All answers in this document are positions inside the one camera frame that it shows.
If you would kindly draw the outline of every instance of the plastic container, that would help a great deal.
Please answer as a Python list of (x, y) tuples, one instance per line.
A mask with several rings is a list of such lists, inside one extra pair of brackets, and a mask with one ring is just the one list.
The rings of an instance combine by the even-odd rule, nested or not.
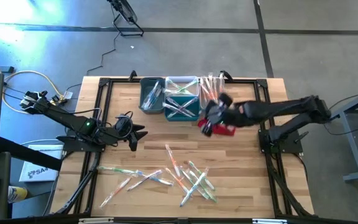
[[(190, 101), (194, 97), (197, 98), (197, 96), (183, 96), (183, 95), (182, 96), (170, 96), (170, 97), (173, 100), (175, 100), (179, 105), (183, 105), (184, 103), (186, 103), (187, 101)], [(198, 100), (186, 107), (186, 109), (193, 112), (196, 116), (189, 118), (181, 113), (177, 113), (177, 114), (173, 115), (171, 118), (168, 118), (168, 115), (170, 113), (172, 113), (173, 111), (171, 109), (165, 108), (164, 114), (165, 114), (166, 119), (168, 121), (197, 121), (199, 118), (199, 113), (200, 113), (200, 103)]]
[[(206, 91), (210, 91), (206, 80), (209, 81), (209, 85), (213, 90), (212, 93), (207, 93)], [(218, 97), (220, 93), (224, 92), (224, 79), (219, 77), (201, 77), (200, 78), (200, 106), (201, 109), (204, 110), (206, 105), (210, 100), (218, 101)]]
[(165, 79), (165, 96), (198, 96), (200, 88), (196, 76), (167, 77)]
[(143, 110), (140, 106), (142, 106), (142, 103), (144, 99), (147, 97), (147, 95), (152, 91), (152, 89), (155, 86), (155, 83), (157, 81), (160, 81), (160, 85), (162, 88), (165, 86), (165, 80), (160, 77), (146, 77), (142, 78), (140, 80), (140, 102), (139, 102), (139, 109), (142, 110), (145, 114), (160, 114), (163, 112), (164, 107), (162, 106), (162, 103), (165, 99), (165, 94), (161, 93), (158, 96), (157, 101), (154, 103), (154, 105), (149, 110)]

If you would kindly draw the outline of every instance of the concrete floor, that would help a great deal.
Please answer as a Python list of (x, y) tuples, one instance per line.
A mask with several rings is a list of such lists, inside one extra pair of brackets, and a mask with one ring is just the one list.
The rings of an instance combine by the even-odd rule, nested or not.
[[(0, 22), (60, 26), (111, 27), (105, 1), (3, 1)], [(257, 29), (252, 0), (129, 0), (143, 27)], [(260, 0), (266, 29), (358, 30), (358, 0)], [(21, 13), (11, 10), (20, 8)], [(115, 32), (47, 32), (0, 29), (0, 65), (47, 74), (64, 91), (81, 83), (112, 49)], [(289, 98), (319, 95), (332, 105), (358, 94), (358, 35), (267, 35), (274, 77), (285, 79)], [(117, 50), (103, 58), (103, 68), (89, 75), (206, 75), (225, 69), (235, 77), (265, 78), (259, 34), (148, 32), (143, 38), (119, 37)], [(35, 75), (12, 79), (22, 91), (48, 90)], [(17, 107), (18, 101), (8, 99)], [(75, 108), (75, 102), (68, 105)], [(341, 132), (337, 123), (332, 132)], [(358, 221), (358, 181), (342, 176), (357, 170), (344, 136), (331, 136), (322, 126), (302, 129), (314, 209), (324, 218)], [(2, 106), (0, 136), (15, 142), (50, 139), (63, 127), (42, 116), (29, 116)], [(12, 169), (21, 170), (20, 162)], [(14, 205), (14, 217), (39, 215), (47, 197)]]

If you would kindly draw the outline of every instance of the wooden table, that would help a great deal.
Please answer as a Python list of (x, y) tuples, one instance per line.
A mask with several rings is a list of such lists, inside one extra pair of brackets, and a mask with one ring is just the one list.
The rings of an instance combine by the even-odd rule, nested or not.
[[(93, 108), (100, 77), (84, 77), (77, 111)], [(271, 101), (287, 100), (284, 81), (281, 78), (268, 78)], [(254, 100), (251, 85), (227, 84), (226, 91), (234, 101)], [(208, 179), (216, 187), (214, 192), (218, 203), (202, 198), (196, 193), (182, 208), (182, 189), (175, 183), (173, 187), (154, 181), (146, 181), (131, 192), (123, 190), (103, 209), (99, 206), (126, 176), (112, 172), (99, 172), (92, 216), (109, 217), (203, 217), (203, 218), (252, 218), (273, 217), (272, 199), (264, 155), (259, 152), (257, 130), (252, 126), (236, 130), (234, 137), (213, 136), (207, 138), (200, 133), (196, 122), (168, 122), (163, 114), (147, 115), (138, 109), (140, 85), (138, 83), (115, 83), (112, 88), (108, 121), (120, 113), (133, 111), (133, 122), (145, 125), (148, 131), (140, 140), (136, 152), (131, 152), (127, 142), (119, 142), (118, 147), (107, 147), (102, 154), (101, 166), (118, 166), (130, 170), (152, 172), (172, 168), (165, 144), (169, 144), (179, 164), (192, 160), (199, 169), (209, 167)], [(277, 124), (287, 121), (289, 116), (276, 118)], [(77, 188), (83, 152), (75, 152), (63, 162), (53, 198), (51, 212), (57, 211)], [(303, 166), (291, 154), (283, 155), (283, 164), (288, 187), (305, 209), (313, 213), (313, 207)], [(162, 177), (172, 179), (165, 173)], [(283, 209), (281, 191), (277, 190), (280, 206)], [(85, 207), (88, 187), (85, 189)]]

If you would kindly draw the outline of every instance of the gray floor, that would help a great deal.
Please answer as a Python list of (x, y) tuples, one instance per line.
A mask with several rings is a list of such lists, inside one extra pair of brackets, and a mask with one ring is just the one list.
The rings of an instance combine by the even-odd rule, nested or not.
[[(111, 11), (102, 0), (4, 2), (8, 3), (0, 4), (0, 22), (111, 27)], [(252, 0), (129, 2), (144, 27), (257, 28)], [(358, 0), (259, 2), (266, 29), (358, 30)], [(22, 13), (12, 7), (20, 7)], [(99, 65), (101, 54), (112, 49), (115, 35), (0, 29), (0, 65), (43, 72), (64, 91)], [(358, 94), (358, 35), (267, 35), (267, 44), (274, 76), (285, 79), (289, 98), (319, 95), (330, 106)], [(143, 76), (206, 75), (225, 69), (235, 77), (266, 77), (259, 34), (149, 32), (143, 38), (119, 37), (116, 47), (103, 58), (104, 67), (89, 75), (128, 75), (132, 70)], [(15, 77), (11, 85), (22, 91), (53, 93), (49, 84), (35, 75)], [(17, 108), (17, 100), (8, 100)], [(68, 107), (75, 108), (75, 102)], [(337, 123), (329, 128), (342, 131)], [(358, 181), (342, 181), (343, 175), (357, 171), (346, 138), (331, 136), (320, 125), (302, 129), (306, 130), (310, 133), (302, 144), (316, 214), (358, 221)], [(24, 142), (63, 133), (62, 126), (47, 118), (18, 114), (2, 106), (2, 137)], [(15, 164), (12, 168), (20, 170), (20, 163)], [(46, 200), (43, 195), (16, 204), (14, 217), (39, 215)]]

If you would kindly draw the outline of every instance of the teal bin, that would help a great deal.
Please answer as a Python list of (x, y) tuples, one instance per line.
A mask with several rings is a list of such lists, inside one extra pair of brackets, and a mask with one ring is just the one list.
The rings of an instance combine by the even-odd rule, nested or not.
[[(197, 98), (197, 96), (171, 96), (173, 100), (175, 100), (179, 105), (183, 105), (184, 103), (190, 101), (193, 98)], [(181, 113), (177, 113), (173, 115), (171, 118), (168, 118), (168, 115), (172, 113), (173, 111), (171, 109), (165, 108), (164, 113), (165, 117), (168, 121), (197, 121), (199, 118), (199, 112), (200, 112), (200, 99), (198, 99), (196, 102), (190, 104), (188, 107), (186, 107), (189, 111), (193, 112), (196, 116), (194, 117), (187, 117)]]
[(165, 86), (165, 79), (160, 77), (145, 77), (140, 80), (140, 102), (139, 102), (139, 109), (142, 110), (145, 114), (160, 114), (163, 112), (164, 108), (162, 106), (162, 102), (164, 102), (165, 94), (161, 93), (158, 97), (155, 104), (149, 110), (143, 110), (140, 106), (146, 96), (152, 91), (155, 83), (160, 81), (160, 85), (162, 88)]

